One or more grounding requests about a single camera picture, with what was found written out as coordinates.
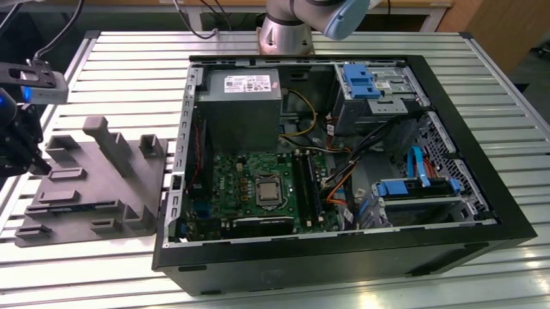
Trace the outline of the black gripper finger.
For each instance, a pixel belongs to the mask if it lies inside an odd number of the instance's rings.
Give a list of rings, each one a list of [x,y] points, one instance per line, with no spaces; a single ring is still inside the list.
[[[45,141],[43,129],[41,126],[41,116],[38,108],[33,104],[19,105],[19,135],[22,151],[29,171],[34,175],[49,175],[51,166],[43,158],[39,144]]]
[[[33,164],[30,154],[2,154],[2,176],[26,174]]]

